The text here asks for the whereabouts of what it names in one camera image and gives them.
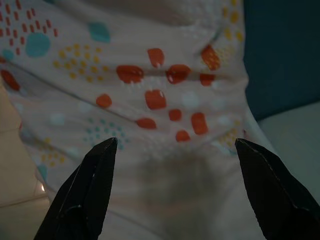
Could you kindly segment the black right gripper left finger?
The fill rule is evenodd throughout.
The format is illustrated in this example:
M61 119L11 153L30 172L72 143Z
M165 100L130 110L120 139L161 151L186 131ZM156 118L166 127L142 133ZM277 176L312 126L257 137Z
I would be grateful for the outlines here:
M95 145L55 195L33 240L98 240L106 216L117 138Z

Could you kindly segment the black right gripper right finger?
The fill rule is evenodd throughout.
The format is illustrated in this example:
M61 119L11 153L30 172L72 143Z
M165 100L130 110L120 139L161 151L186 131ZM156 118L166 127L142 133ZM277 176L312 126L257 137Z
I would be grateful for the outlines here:
M320 240L320 205L265 147L238 138L244 186L266 240Z

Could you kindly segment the pink dotted pillow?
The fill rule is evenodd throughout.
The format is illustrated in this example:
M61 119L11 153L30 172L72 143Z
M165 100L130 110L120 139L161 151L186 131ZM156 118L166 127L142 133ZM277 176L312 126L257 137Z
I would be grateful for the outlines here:
M51 203L116 138L98 240L266 240L235 147L244 17L244 0L0 0L0 77Z

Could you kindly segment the dark blue fabric cushion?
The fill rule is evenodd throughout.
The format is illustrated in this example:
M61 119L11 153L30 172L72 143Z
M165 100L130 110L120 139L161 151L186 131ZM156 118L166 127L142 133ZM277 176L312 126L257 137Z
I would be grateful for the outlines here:
M256 120L320 101L320 0L243 0Z

